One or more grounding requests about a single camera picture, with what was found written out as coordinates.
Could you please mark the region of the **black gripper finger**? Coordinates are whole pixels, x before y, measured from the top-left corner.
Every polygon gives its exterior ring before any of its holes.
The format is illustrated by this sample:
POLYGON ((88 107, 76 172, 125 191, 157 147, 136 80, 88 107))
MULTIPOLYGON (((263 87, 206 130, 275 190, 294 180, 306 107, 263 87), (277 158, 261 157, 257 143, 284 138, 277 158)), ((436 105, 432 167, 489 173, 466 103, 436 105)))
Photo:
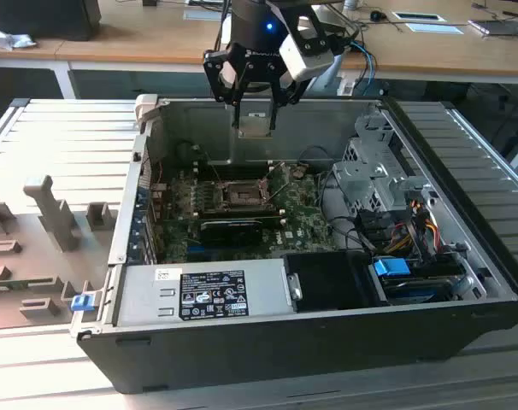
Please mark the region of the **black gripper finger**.
POLYGON ((239 129, 240 105, 244 94, 244 48, 239 44, 229 44, 224 50, 205 50, 203 69, 215 100, 234 108, 232 127, 239 129), (234 71, 230 84, 221 73, 226 64, 234 71))
POLYGON ((269 129, 276 127, 277 114, 286 105, 297 104, 304 94, 304 82, 291 79, 290 84, 283 88, 280 79, 287 73, 285 63, 279 59, 268 64, 268 79, 271 89, 269 129))

